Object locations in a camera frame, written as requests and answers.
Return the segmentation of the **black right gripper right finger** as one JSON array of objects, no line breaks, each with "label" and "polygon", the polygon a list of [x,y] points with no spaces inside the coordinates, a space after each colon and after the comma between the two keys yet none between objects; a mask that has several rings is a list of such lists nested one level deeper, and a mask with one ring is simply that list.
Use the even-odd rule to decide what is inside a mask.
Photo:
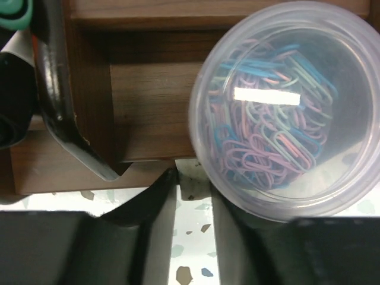
[{"label": "black right gripper right finger", "polygon": [[379,218],[277,223],[211,197],[221,284],[379,283]]}]

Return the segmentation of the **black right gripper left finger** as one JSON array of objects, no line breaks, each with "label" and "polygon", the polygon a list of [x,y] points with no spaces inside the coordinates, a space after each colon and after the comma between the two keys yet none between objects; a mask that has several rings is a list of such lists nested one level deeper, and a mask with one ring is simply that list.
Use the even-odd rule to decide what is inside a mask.
[{"label": "black right gripper left finger", "polygon": [[177,172],[95,217],[80,211],[2,211],[2,284],[166,284]]}]

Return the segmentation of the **brown wooden desk organizer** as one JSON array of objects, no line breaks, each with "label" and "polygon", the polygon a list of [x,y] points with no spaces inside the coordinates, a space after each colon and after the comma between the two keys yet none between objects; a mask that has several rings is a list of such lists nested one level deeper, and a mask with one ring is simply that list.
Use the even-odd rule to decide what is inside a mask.
[{"label": "brown wooden desk organizer", "polygon": [[225,32],[281,1],[35,1],[39,91],[25,139],[1,151],[1,200],[147,186],[191,158],[188,104]]}]

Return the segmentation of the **green capped white marker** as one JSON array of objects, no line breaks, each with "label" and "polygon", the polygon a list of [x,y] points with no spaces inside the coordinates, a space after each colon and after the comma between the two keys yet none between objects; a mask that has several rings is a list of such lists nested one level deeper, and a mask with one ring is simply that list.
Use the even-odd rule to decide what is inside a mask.
[{"label": "green capped white marker", "polygon": [[1,0],[1,28],[17,31],[29,27],[33,0]]}]

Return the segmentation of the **clear jar of paperclips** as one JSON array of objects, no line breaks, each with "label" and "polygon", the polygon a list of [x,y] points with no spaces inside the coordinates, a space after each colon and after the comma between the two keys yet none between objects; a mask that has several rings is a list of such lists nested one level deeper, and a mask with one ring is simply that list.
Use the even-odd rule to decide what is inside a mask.
[{"label": "clear jar of paperclips", "polygon": [[189,134],[212,184],[249,214],[345,210],[379,182],[379,33],[323,2],[248,16],[206,58]]}]

